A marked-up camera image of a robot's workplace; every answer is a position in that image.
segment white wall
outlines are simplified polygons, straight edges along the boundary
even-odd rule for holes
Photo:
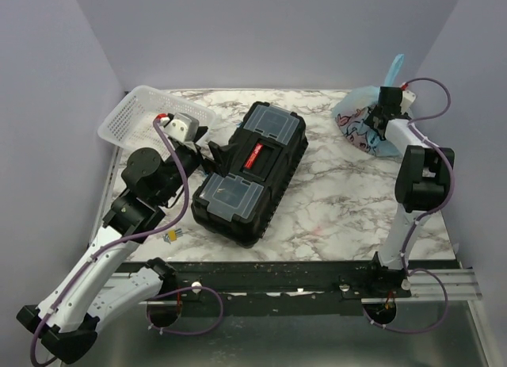
[[[75,0],[0,0],[0,36],[0,365],[26,366],[17,311],[85,250],[122,89]]]
[[[457,0],[78,0],[128,90],[350,88],[414,76]]]
[[[453,105],[427,133],[456,152],[456,195],[444,211],[459,257],[473,266],[507,362],[507,0],[459,0],[418,76],[448,85]],[[415,112],[435,113],[442,93],[418,84]]]

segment mesh basket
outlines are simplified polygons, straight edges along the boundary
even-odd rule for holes
[[[216,113],[202,105],[149,86],[138,86],[105,118],[98,135],[129,151],[152,147],[162,156],[167,155],[164,143],[153,129],[153,119],[159,113],[187,113],[209,129],[218,121]],[[208,135],[209,130],[197,144],[205,144]]]

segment marble surface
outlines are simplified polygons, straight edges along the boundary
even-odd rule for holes
[[[221,115],[210,140],[227,143],[255,101],[267,101],[297,112],[307,123],[309,147],[265,236],[243,249],[213,234],[193,219],[190,209],[177,225],[184,234],[174,243],[154,235],[131,255],[130,261],[160,257],[176,261],[307,261],[368,260],[387,237],[395,215],[395,178],[399,159],[367,155],[348,143],[330,116],[346,91],[196,90],[172,91]],[[113,186],[113,199],[123,190],[120,173],[129,156],[124,151]],[[191,192],[203,181],[189,179]],[[162,224],[175,217],[181,202]],[[425,225],[410,256],[454,258],[439,214]]]

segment screw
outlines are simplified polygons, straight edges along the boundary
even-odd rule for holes
[[[197,294],[198,292],[200,292],[200,290],[201,290],[201,289],[199,289],[199,287],[200,287],[200,286],[202,286],[202,285],[200,284],[200,282],[199,282],[199,281],[194,281],[194,282],[192,283],[192,286],[195,286],[195,287],[197,288],[197,289],[192,289],[192,291],[193,291],[195,294]]]
[[[410,281],[408,281],[406,278],[402,281],[402,289],[403,290],[410,290]]]

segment blue object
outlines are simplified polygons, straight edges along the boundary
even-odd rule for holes
[[[384,79],[384,86],[392,86],[403,64],[404,55],[399,54],[391,64]],[[379,99],[380,87],[356,88],[333,108],[332,117],[345,138],[362,151],[379,157],[399,155],[398,149],[387,140],[380,139],[377,132],[364,123]]]

